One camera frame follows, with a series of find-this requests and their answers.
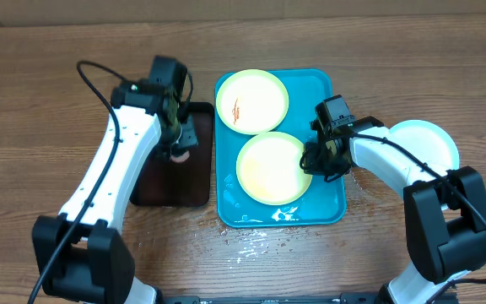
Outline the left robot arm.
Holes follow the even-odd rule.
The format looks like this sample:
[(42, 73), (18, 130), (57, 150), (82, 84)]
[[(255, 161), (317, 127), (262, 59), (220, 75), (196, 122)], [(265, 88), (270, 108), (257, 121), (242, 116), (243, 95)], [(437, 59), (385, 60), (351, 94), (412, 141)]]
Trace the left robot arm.
[(122, 240), (132, 191), (152, 153), (168, 160), (183, 148), (183, 80), (123, 79), (111, 98), (98, 94), (108, 123), (84, 178), (55, 217), (40, 216), (32, 241), (39, 269), (28, 301), (39, 292), (82, 303), (157, 303), (160, 293), (135, 275)]

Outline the green plate top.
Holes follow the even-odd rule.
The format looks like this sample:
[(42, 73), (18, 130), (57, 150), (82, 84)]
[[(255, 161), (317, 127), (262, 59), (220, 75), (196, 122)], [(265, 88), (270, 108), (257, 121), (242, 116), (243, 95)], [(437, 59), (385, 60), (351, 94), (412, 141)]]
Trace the green plate top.
[(220, 120), (245, 135), (272, 131), (288, 113), (289, 94), (282, 81), (264, 70), (247, 69), (231, 74), (216, 93)]

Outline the green and orange sponge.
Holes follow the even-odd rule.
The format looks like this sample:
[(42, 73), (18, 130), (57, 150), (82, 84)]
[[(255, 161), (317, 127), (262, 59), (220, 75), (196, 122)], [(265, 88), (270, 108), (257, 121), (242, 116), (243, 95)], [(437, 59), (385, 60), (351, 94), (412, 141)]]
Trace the green and orange sponge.
[(172, 155), (170, 157), (170, 160), (172, 162), (175, 162), (175, 163), (183, 163), (186, 160), (188, 160), (189, 157), (190, 157), (190, 152), (187, 150), (187, 151), (185, 151), (184, 153), (182, 153), (180, 155)]

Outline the light blue plate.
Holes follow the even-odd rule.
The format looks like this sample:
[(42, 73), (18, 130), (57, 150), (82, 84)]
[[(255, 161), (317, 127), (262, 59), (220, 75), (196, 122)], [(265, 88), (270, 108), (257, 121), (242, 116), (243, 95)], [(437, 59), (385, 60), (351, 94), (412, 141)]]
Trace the light blue plate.
[(441, 127), (424, 120), (407, 120), (390, 128), (390, 134), (419, 160), (430, 160), (447, 169), (460, 167), (460, 155), (453, 138)]

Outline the green plate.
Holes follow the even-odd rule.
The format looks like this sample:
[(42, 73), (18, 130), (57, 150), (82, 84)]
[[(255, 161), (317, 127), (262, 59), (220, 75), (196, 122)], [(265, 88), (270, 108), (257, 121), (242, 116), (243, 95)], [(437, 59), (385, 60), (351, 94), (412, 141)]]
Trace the green plate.
[(236, 176), (244, 192), (261, 204), (280, 206), (294, 202), (309, 188), (312, 175), (300, 168), (304, 145), (282, 132), (267, 132), (249, 139), (236, 160)]
[(245, 135), (272, 131), (288, 113), (289, 94), (282, 81), (264, 70), (247, 69), (231, 74), (216, 93), (220, 120)]

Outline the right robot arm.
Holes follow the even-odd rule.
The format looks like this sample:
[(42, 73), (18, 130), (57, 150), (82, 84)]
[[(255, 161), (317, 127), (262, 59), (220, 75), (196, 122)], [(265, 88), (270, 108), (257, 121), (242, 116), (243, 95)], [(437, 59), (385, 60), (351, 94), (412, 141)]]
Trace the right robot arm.
[(317, 118), (300, 168), (333, 182), (370, 171), (403, 201), (410, 262), (374, 303), (455, 303), (456, 285), (486, 285), (486, 188), (442, 128), (422, 120), (387, 128), (375, 117)]

